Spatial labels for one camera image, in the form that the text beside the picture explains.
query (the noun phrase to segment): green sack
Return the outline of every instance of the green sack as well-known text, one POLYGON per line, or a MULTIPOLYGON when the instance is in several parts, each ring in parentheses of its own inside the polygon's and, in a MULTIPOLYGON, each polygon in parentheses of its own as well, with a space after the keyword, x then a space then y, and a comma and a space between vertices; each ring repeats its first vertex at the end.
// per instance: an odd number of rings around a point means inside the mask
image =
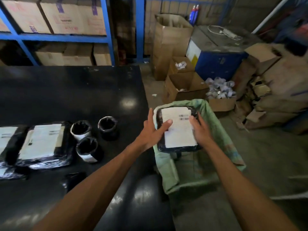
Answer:
MULTIPOLYGON (((208 102, 205 100, 194 99, 174 101, 171 104, 156 107, 153 116, 155 128, 157 128, 157 110, 159 108, 169 107, 171 105, 194 106, 195 109, 200 112, 203 119, 207 122, 217 145, 239 170, 244 170, 246 165, 242 157, 238 154, 232 140, 215 116, 208 102)), ((178 157, 175 153, 169 154, 158 151, 157 145, 153 148, 155 152, 156 165, 163 178, 163 188, 166 194, 171 194, 172 192, 179 190, 181 187, 207 185, 219 180, 214 165, 205 150, 200 150, 197 152, 183 152, 182 156, 178 157)))

